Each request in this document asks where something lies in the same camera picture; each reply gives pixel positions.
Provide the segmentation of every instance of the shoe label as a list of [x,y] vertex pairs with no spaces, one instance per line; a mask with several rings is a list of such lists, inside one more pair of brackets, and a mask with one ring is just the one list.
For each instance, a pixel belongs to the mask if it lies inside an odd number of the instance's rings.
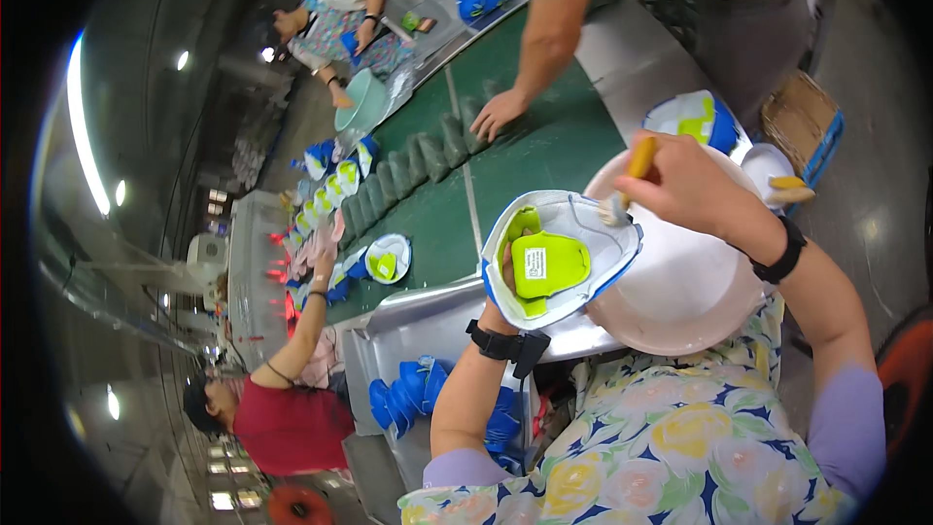
[[543,280],[548,276],[544,248],[525,248],[525,279]]

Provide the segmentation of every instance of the floral apron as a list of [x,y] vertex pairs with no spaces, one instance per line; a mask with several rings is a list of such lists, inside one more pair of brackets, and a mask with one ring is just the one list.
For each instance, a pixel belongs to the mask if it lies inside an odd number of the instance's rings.
[[402,522],[547,525],[845,522],[775,388],[784,301],[686,357],[634,352],[590,370],[577,417],[528,476],[416,490]]
[[412,54],[411,48],[402,46],[398,35],[389,33],[373,41],[360,54],[359,65],[353,65],[341,36],[349,31],[356,32],[366,20],[366,11],[338,11],[316,0],[306,0],[304,6],[317,15],[317,28],[305,39],[296,37],[292,40],[292,52],[298,60],[303,60],[301,56],[309,53],[328,61],[344,61],[350,64],[352,75],[370,68],[376,77],[385,80]]

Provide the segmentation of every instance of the cardboard box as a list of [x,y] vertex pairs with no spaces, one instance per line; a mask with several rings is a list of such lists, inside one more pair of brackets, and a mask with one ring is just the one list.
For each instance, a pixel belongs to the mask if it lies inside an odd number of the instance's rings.
[[843,132],[836,102],[809,75],[795,70],[761,108],[764,141],[783,152],[812,188]]

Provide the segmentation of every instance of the black hair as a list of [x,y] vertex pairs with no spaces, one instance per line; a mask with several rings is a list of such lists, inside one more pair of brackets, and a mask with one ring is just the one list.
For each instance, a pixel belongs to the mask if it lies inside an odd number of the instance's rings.
[[208,436],[218,436],[226,433],[227,429],[220,420],[207,413],[208,399],[207,394],[204,393],[204,387],[209,381],[210,379],[207,378],[204,371],[198,373],[191,380],[191,384],[185,388],[182,402],[185,407],[185,414],[195,428]]

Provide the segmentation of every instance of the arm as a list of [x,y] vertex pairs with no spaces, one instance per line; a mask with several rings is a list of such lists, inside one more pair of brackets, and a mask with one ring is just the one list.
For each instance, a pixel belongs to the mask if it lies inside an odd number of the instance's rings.
[[[385,0],[366,0],[366,14],[375,15],[379,17],[382,13],[382,4]],[[356,29],[356,42],[359,43],[356,45],[356,53],[359,55],[367,48],[369,42],[372,41],[373,33],[376,32],[376,21],[371,18],[367,18],[359,26],[359,29]]]
[[521,33],[519,75],[515,85],[489,100],[470,127],[478,138],[496,131],[528,109],[564,72],[577,50],[589,0],[531,0]]
[[340,81],[331,81],[337,77],[337,72],[334,71],[334,68],[330,64],[324,65],[323,67],[314,70],[314,75],[321,78],[321,81],[324,82],[325,86],[328,87],[334,108],[349,108],[353,106],[353,100],[347,96],[347,93],[344,90],[344,87],[341,86]]
[[[311,289],[326,292],[333,269],[333,257],[329,257],[326,253],[319,257],[314,266]],[[253,372],[253,375],[250,376],[253,383],[261,387],[280,390],[291,387],[291,383],[282,376],[295,379],[301,373],[301,370],[308,365],[309,359],[314,355],[314,350],[317,349],[317,340],[321,336],[321,329],[324,328],[324,313],[327,305],[327,301],[320,295],[309,295],[308,302],[301,312],[301,318],[298,319],[295,334],[292,335],[284,347],[279,349],[279,352],[273,355],[267,364],[263,364],[262,367]]]
[[[479,326],[484,331],[518,333],[489,299],[486,299]],[[480,355],[480,348],[472,341],[466,347],[437,396],[431,416],[431,458],[456,449],[475,449],[488,454],[483,446],[486,424],[493,414],[506,364],[506,361]]]
[[[775,263],[787,248],[780,221],[752,193],[729,179],[689,136],[642,130],[658,139],[647,180],[619,177],[616,187],[665,221],[723,239],[756,262]],[[815,397],[848,366],[877,374],[868,321],[856,289],[809,241],[781,295],[813,349]]]

